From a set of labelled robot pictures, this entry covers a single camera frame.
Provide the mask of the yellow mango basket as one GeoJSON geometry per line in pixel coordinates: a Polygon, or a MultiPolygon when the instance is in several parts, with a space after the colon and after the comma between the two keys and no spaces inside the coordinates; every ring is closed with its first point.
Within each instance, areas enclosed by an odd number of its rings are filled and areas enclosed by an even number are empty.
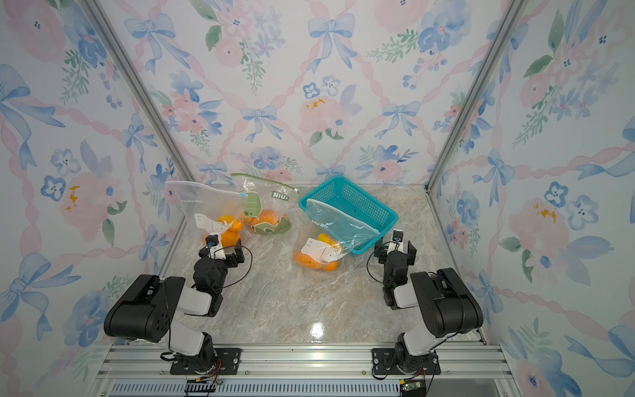
{"type": "Polygon", "coordinates": [[[321,233],[318,236],[318,239],[322,243],[326,243],[327,245],[329,245],[335,251],[335,253],[337,255],[339,255],[342,252],[342,243],[340,243],[336,239],[332,238],[327,233],[321,233]]]}

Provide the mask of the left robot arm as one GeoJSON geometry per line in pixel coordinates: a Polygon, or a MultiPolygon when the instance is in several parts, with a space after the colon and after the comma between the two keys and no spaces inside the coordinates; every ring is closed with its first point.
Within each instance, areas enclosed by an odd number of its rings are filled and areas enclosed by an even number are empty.
{"type": "Polygon", "coordinates": [[[241,241],[222,247],[208,238],[198,253],[192,286],[181,276],[138,276],[108,311],[104,332],[130,341],[164,342],[175,360],[197,359],[211,366],[215,361],[212,337],[186,326],[176,315],[215,317],[223,291],[229,287],[228,272],[243,264],[249,252],[241,241]]]}

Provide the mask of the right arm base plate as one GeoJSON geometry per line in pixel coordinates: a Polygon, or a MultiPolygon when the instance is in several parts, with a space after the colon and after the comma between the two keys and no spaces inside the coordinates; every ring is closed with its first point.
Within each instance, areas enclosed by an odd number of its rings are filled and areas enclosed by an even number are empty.
{"type": "Polygon", "coordinates": [[[393,348],[374,348],[371,350],[372,371],[375,375],[440,375],[441,367],[438,354],[411,356],[408,352],[393,348]]]}

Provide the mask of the clear plastic bag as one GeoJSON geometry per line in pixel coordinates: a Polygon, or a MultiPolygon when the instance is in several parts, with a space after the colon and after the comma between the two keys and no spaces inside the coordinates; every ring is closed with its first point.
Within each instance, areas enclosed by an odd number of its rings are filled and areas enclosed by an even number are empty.
{"type": "Polygon", "coordinates": [[[322,264],[340,262],[351,254],[356,246],[368,243],[379,236],[379,232],[370,225],[315,199],[307,201],[305,213],[309,221],[299,231],[294,253],[301,251],[322,264]],[[339,255],[329,245],[319,241],[318,236],[321,233],[327,233],[342,243],[342,252],[339,255]]]}
{"type": "Polygon", "coordinates": [[[242,193],[220,190],[209,185],[189,181],[168,181],[167,192],[177,198],[184,212],[189,230],[205,244],[206,226],[220,218],[241,220],[246,205],[242,193]]]}

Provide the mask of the clear zip-top bag green print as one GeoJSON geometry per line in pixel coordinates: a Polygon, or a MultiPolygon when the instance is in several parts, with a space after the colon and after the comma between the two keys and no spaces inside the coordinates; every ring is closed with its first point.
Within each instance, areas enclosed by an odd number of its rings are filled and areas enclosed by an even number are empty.
{"type": "Polygon", "coordinates": [[[243,173],[233,173],[231,177],[246,196],[243,213],[247,216],[259,217],[263,210],[274,210],[288,217],[299,201],[299,190],[290,185],[243,173]]]}

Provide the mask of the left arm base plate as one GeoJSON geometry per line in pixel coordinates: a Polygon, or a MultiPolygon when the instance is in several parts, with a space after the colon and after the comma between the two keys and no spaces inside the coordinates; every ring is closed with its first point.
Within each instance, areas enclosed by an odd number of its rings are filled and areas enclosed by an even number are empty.
{"type": "Polygon", "coordinates": [[[215,348],[198,356],[177,354],[172,360],[170,375],[236,375],[242,350],[237,347],[215,348]]]}

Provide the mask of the orange mango basket back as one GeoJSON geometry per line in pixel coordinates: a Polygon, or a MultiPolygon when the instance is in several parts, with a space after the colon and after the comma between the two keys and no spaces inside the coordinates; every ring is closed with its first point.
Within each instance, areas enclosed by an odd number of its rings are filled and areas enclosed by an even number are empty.
{"type": "Polygon", "coordinates": [[[294,253],[294,261],[301,266],[314,270],[335,271],[339,267],[338,261],[322,264],[319,261],[315,261],[311,256],[303,254],[301,251],[294,253]]]}

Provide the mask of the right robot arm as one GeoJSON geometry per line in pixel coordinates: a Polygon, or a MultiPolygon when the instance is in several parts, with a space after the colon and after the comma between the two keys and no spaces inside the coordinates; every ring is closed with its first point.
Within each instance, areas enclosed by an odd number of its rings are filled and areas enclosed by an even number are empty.
{"type": "Polygon", "coordinates": [[[404,374],[439,372],[436,348],[459,334],[479,329],[484,322],[481,306],[452,268],[408,274],[416,259],[412,243],[378,241],[373,256],[384,267],[380,283],[385,303],[393,310],[420,311],[422,320],[398,336],[388,372],[404,374]]]}

